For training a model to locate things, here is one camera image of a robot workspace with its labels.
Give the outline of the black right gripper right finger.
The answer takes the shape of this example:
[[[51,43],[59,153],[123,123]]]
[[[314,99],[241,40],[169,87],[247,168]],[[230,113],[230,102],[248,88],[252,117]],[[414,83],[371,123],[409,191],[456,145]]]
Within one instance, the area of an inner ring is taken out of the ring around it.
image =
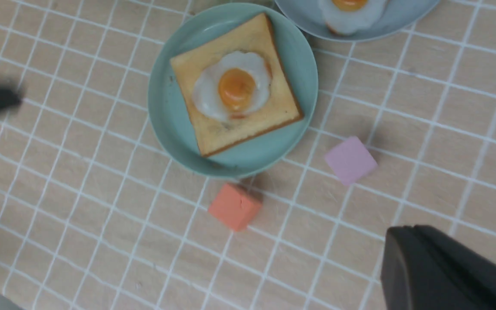
[[[388,310],[496,310],[496,263],[433,226],[388,228],[380,281]]]

